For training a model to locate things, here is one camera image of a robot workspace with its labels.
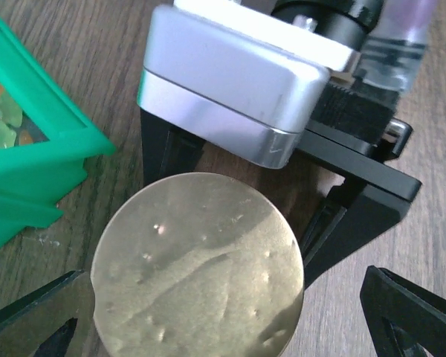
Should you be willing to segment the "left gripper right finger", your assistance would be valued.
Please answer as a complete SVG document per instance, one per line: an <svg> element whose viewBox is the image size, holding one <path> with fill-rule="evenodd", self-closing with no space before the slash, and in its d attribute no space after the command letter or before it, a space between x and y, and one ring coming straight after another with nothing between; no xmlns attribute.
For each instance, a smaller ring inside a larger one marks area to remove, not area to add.
<svg viewBox="0 0 446 357"><path fill-rule="evenodd" d="M369 266L361 306L378 356L446 356L446 300L386 268Z"/></svg>

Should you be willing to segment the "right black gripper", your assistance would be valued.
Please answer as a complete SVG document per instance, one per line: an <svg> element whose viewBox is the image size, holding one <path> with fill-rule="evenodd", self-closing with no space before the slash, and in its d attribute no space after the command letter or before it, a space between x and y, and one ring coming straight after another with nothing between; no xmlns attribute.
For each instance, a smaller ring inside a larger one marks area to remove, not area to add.
<svg viewBox="0 0 446 357"><path fill-rule="evenodd" d="M139 107L207 142L271 170L295 150L345 177L320 202L300 237L305 287L396 226L416 197L416 179L308 129L323 90L285 92L265 83L205 83L189 89L171 81L143 81Z"/></svg>

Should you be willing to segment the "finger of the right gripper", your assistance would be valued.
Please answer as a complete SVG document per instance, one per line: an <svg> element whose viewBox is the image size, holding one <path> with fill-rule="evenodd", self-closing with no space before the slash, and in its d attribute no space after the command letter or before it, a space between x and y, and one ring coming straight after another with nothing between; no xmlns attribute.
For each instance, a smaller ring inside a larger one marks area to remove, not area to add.
<svg viewBox="0 0 446 357"><path fill-rule="evenodd" d="M140 111L143 184L195 170L206 141L165 120Z"/></svg>

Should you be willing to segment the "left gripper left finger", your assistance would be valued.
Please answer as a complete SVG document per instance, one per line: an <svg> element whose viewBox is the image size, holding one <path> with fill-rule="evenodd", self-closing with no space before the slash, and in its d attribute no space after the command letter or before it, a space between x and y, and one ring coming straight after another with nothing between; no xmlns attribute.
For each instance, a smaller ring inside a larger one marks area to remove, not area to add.
<svg viewBox="0 0 446 357"><path fill-rule="evenodd" d="M87 271L70 271L0 309L0 356L81 356L94 314Z"/></svg>

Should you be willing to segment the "gold jar lid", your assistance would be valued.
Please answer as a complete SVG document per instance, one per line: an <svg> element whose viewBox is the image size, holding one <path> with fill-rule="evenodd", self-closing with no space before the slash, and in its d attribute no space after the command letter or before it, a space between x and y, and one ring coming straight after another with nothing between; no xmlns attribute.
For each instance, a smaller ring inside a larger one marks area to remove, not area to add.
<svg viewBox="0 0 446 357"><path fill-rule="evenodd" d="M103 231L91 282L110 356L280 356L305 289L285 217L215 173L171 176L132 196Z"/></svg>

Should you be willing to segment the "green bin star gummies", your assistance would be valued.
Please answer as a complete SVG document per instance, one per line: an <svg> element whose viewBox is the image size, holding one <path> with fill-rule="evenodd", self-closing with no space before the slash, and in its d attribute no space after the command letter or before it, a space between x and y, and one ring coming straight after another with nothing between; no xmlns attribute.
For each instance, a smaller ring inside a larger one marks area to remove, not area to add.
<svg viewBox="0 0 446 357"><path fill-rule="evenodd" d="M115 151L111 141L48 76L0 18L0 83L45 141L0 149L0 247L26 227L61 217L57 202L82 181L84 161Z"/></svg>

